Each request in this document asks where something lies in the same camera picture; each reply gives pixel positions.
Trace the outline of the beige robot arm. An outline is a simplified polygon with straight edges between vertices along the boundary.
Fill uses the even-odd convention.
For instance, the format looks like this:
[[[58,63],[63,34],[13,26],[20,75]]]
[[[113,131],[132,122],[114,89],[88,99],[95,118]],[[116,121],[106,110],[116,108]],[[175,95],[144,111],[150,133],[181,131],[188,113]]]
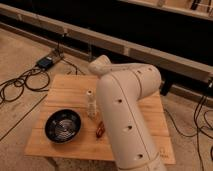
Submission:
[[[159,89],[159,70],[150,64],[113,64],[106,55],[88,69],[99,77],[97,104],[118,171],[167,171],[138,105]]]

